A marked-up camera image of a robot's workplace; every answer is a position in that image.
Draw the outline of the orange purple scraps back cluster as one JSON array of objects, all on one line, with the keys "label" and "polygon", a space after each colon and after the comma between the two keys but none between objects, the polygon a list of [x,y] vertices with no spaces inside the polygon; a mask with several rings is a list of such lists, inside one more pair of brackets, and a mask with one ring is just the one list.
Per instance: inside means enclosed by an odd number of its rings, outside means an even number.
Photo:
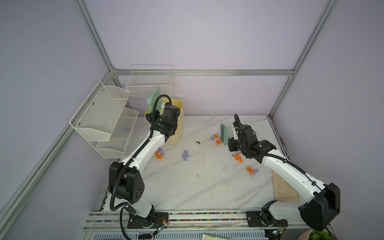
[{"label": "orange purple scraps back cluster", "polygon": [[221,138],[218,134],[211,135],[211,140],[214,141],[217,145],[221,145]]}]

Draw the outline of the orange purple scraps cluster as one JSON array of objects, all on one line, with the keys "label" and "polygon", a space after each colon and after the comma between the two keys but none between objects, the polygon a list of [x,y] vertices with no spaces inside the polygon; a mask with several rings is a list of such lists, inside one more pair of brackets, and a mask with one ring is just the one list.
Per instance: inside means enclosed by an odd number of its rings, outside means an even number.
[{"label": "orange purple scraps cluster", "polygon": [[218,134],[211,135],[211,140],[214,141],[217,145],[221,145],[221,138]]},{"label": "orange purple scraps cluster", "polygon": [[242,153],[240,151],[233,152],[232,156],[235,158],[235,160],[239,161],[240,163],[243,163]]}]

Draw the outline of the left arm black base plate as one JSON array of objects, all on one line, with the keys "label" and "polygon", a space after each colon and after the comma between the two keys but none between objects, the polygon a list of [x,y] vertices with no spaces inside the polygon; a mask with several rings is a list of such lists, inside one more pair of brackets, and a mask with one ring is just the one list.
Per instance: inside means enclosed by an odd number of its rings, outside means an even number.
[{"label": "left arm black base plate", "polygon": [[132,215],[129,217],[127,223],[128,229],[158,229],[164,222],[169,220],[168,212],[157,212],[152,205],[151,211],[146,218],[139,217],[138,215]]}]

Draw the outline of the beige cloth rag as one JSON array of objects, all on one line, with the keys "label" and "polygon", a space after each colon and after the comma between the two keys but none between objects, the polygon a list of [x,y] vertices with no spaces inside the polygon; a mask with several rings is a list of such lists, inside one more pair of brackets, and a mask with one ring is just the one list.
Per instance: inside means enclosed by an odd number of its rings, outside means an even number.
[{"label": "beige cloth rag", "polygon": [[276,172],[272,171],[274,199],[280,202],[299,202],[299,193]]}]

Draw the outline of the aluminium front rail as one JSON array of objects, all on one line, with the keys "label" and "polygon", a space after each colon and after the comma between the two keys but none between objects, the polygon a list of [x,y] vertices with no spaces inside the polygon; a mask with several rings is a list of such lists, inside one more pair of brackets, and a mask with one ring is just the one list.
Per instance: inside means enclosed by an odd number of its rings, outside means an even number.
[{"label": "aluminium front rail", "polygon": [[141,228],[124,212],[91,212],[81,240],[306,240],[303,222],[278,221],[262,226],[258,211],[170,211],[156,214],[154,224]]}]

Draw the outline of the green plastic dustpan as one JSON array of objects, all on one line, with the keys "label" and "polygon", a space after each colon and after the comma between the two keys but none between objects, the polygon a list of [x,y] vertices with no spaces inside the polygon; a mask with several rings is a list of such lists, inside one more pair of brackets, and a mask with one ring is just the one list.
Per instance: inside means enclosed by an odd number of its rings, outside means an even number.
[{"label": "green plastic dustpan", "polygon": [[146,113],[145,113],[145,115],[146,114],[150,114],[150,113],[152,113],[152,111],[155,109],[155,110],[158,110],[158,111],[160,111],[161,110],[161,108],[162,108],[162,100],[158,100],[158,103],[157,103],[157,105],[156,105],[156,107],[154,107],[155,106],[155,101],[156,101],[156,99],[159,97],[161,95],[161,93],[160,93],[160,88],[159,87],[157,87],[149,96],[148,96],[148,98],[147,98],[147,107],[148,107],[148,109],[147,109],[147,111],[146,111]]}]

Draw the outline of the lone purple paper scrap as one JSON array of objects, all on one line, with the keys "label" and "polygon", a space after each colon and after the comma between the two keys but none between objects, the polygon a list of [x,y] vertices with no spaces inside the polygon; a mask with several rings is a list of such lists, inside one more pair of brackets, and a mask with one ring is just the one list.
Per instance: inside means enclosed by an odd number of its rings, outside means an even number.
[{"label": "lone purple paper scrap", "polygon": [[190,157],[189,152],[187,150],[184,150],[182,157],[184,161],[187,161]]}]

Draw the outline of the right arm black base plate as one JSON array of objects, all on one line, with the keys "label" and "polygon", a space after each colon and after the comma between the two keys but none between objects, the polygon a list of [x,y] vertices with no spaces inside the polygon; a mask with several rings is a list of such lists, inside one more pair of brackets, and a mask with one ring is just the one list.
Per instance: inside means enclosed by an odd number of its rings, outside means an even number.
[{"label": "right arm black base plate", "polygon": [[250,228],[256,227],[283,227],[288,225],[287,220],[276,220],[269,209],[277,200],[269,201],[260,210],[246,211],[246,219]]}]

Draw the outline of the cream trash bin yellow liner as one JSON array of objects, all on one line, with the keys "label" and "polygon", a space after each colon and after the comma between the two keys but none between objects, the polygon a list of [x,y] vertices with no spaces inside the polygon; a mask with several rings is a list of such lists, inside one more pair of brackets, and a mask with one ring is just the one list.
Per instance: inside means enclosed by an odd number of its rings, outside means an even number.
[{"label": "cream trash bin yellow liner", "polygon": [[155,133],[154,133],[154,135],[153,135],[153,137],[151,139],[159,137],[159,138],[163,139],[165,144],[176,145],[177,143],[180,142],[181,137],[182,137],[182,133],[183,133],[183,121],[184,121],[183,102],[180,99],[167,98],[166,96],[161,95],[160,97],[158,97],[156,99],[154,107],[156,107],[156,105],[158,103],[158,100],[162,100],[162,102],[163,102],[162,103],[162,108],[159,111],[161,113],[161,115],[163,114],[164,106],[166,104],[170,104],[170,105],[176,106],[176,107],[178,107],[180,109],[180,115],[178,117],[178,128],[176,130],[176,133],[173,136],[169,137],[168,140],[166,140],[165,136],[163,134],[161,134],[160,132],[158,132],[158,131],[155,131]]}]

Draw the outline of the white mesh shelf lower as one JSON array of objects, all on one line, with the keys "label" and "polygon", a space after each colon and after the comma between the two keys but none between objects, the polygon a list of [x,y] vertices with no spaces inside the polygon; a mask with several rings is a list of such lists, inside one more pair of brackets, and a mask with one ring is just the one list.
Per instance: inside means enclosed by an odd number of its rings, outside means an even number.
[{"label": "white mesh shelf lower", "polygon": [[104,158],[122,158],[126,152],[129,140],[132,136],[139,112],[124,108],[117,124],[112,132],[110,140],[98,142],[95,150]]}]

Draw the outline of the white mesh shelf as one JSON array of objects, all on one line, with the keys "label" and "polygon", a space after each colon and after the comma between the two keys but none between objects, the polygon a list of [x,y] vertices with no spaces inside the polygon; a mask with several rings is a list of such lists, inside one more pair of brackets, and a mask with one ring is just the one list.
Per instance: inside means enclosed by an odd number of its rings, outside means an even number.
[{"label": "white mesh shelf", "polygon": [[88,142],[107,142],[126,106],[130,92],[98,82],[69,125]]},{"label": "white mesh shelf", "polygon": [[112,132],[110,140],[98,142],[95,150],[104,158],[122,158],[126,152],[129,140],[132,136],[139,112],[124,108],[117,124]]}]

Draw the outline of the white mesh shelf upper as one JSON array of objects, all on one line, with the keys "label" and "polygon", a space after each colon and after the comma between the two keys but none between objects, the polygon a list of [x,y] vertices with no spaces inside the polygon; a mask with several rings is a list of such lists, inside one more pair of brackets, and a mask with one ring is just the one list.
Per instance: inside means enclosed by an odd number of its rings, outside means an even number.
[{"label": "white mesh shelf upper", "polygon": [[130,92],[98,82],[69,125],[88,142],[107,142],[126,106]]}]

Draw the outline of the green hand brush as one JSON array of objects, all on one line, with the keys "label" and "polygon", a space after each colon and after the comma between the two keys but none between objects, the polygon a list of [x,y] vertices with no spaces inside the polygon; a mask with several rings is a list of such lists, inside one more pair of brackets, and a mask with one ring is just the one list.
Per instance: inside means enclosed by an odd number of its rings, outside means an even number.
[{"label": "green hand brush", "polygon": [[227,146],[228,143],[229,143],[229,129],[228,127],[221,123],[220,124],[220,130],[221,130],[221,134],[220,134],[220,141],[225,145]]}]

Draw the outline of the orange purple scraps right cluster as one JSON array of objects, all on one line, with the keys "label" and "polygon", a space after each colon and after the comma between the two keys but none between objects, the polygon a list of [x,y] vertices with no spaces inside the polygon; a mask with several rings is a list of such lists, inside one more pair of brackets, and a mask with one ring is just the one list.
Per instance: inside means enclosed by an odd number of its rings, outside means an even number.
[{"label": "orange purple scraps right cluster", "polygon": [[233,152],[232,156],[235,158],[235,160],[239,161],[240,163],[243,163],[242,153],[240,151]]}]

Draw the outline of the orange paper scrap near bin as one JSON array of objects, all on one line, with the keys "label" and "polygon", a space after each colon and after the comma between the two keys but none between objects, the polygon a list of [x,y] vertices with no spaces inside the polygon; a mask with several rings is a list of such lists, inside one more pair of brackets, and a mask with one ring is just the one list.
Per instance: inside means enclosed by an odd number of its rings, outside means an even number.
[{"label": "orange paper scrap near bin", "polygon": [[155,155],[157,159],[162,159],[164,157],[164,153],[162,151],[156,151]]}]

